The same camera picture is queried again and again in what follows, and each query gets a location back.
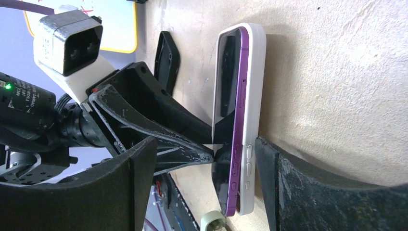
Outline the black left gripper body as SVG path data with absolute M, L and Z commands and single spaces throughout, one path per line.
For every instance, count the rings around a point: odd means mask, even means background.
M 71 147 L 101 147 L 96 132 L 69 95 L 0 75 L 0 180 L 33 185 L 76 164 Z

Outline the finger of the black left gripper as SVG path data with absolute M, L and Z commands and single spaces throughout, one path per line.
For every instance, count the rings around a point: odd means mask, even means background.
M 197 144 L 212 143 L 212 129 L 169 95 L 145 62 L 130 63 L 86 89 L 91 95 L 106 85 L 115 95 L 103 101 L 111 115 L 148 131 L 172 131 Z
M 108 84 L 89 96 L 104 131 L 103 141 L 113 154 L 123 154 L 145 138 L 153 138 L 155 175 L 182 167 L 214 162 L 213 151 L 145 117 Z

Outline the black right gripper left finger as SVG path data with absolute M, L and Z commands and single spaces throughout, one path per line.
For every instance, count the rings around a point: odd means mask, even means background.
M 0 187 L 3 231 L 140 231 L 157 155 L 147 137 L 58 183 Z

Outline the purple smartphone black screen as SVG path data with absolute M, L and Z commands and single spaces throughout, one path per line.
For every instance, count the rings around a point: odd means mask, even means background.
M 249 58 L 249 35 L 239 26 L 219 35 L 212 122 L 215 161 L 212 182 L 221 212 L 235 214 Z

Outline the white phone case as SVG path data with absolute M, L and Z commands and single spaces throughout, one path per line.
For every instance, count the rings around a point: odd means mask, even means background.
M 259 130 L 267 38 L 263 27 L 255 23 L 240 23 L 221 31 L 219 35 L 239 26 L 244 27 L 249 35 L 249 58 L 242 159 L 235 214 L 246 215 L 250 214 L 254 208 L 255 140 Z

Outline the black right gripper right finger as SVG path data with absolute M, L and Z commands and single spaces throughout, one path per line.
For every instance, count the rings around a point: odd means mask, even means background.
M 298 158 L 264 137 L 255 141 L 272 231 L 405 231 L 408 186 L 345 178 Z

